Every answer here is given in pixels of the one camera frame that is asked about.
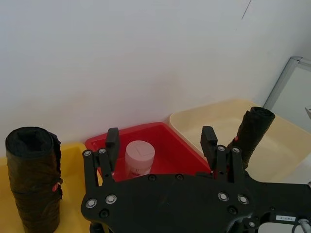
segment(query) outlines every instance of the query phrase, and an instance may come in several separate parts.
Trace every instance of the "metal frame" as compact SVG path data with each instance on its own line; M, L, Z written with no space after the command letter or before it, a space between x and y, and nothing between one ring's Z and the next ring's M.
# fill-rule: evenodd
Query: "metal frame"
M288 80L291 78L296 67L305 69L311 72L311 61L303 59L302 57L291 57L283 69L276 85L272 89L267 101L264 104L264 108L271 110L276 103L278 97L283 91Z

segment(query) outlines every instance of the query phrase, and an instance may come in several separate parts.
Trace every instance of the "black garbage bag roll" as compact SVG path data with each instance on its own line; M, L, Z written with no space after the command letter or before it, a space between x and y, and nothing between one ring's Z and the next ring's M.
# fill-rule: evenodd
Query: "black garbage bag roll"
M243 167L248 167L248 162L258 143L269 129L276 116L271 111L252 107L243 117L237 136L228 145L228 148L239 147L242 149Z
M26 233L52 233L60 222L60 142L39 127L23 127L6 138L11 191Z

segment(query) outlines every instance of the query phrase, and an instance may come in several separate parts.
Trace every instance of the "red tag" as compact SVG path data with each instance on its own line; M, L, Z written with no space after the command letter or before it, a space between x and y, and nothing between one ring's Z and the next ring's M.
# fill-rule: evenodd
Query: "red tag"
M56 183L56 185L53 186L52 191L53 191L53 192L56 192L57 189L58 189L58 183Z

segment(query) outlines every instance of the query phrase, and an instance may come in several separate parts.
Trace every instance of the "bolt head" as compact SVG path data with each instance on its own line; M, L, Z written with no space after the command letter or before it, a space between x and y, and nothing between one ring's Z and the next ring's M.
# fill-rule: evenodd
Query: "bolt head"
M219 200L222 200L222 201L228 201L229 200L228 195L226 193L223 193L223 192L218 193L218 198L219 198Z
M222 146L217 147L217 149L220 150L220 151L224 151L225 150L225 148L222 147Z
M89 155L91 155L92 154L92 152L91 151L89 151L89 150L87 150L86 152L84 152L84 156L89 156Z
M102 211L100 211L99 213L99 217L101 218L106 218L109 216L109 211L107 209L103 209Z
M149 181L155 181L156 180L156 176L155 175L149 175L148 176L148 180Z
M228 207L228 212L231 213L232 215L236 215L238 213L237 209L233 206Z
M249 203L248 199L243 195L238 195L238 200L239 200L239 202L241 202L244 205L247 205Z
M97 204L97 200L96 199L90 199L86 202L86 207L91 209L93 207L95 207Z
M113 195L113 194L110 194L106 197L106 203L107 204L113 204L117 201L117 196L116 195Z
M236 152L236 153L240 152L240 150L238 148L236 148L236 147L234 147L232 150L233 150L233 152Z
M175 178L179 181L182 181L184 179L184 176L182 174L177 174Z
M99 152L99 154L104 154L106 152L106 150L104 148L102 148L98 152Z

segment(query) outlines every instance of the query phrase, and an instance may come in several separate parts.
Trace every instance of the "plastic bin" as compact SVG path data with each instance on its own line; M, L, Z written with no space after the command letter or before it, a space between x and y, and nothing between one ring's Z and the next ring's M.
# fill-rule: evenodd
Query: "plastic bin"
M82 143L63 144L61 146L61 171L63 200L60 201L60 224L55 233L87 233L90 222L81 214L81 202L85 195ZM15 199L10 190L6 158L0 158L0 232L25 232L18 215Z
M90 138L85 145L97 151L105 147L106 134ZM125 173L125 150L135 140L149 142L155 148L152 174L184 173L194 175L197 171L209 172L207 162L164 123L150 123L120 130L120 153L113 177L115 181L128 179Z
M202 126L214 128L218 143L228 145L238 132L247 110L256 104L247 100L227 100L182 112L170 117L170 126L198 154ZM279 182L308 156L311 134L276 116L271 127L256 147L247 171L261 182Z

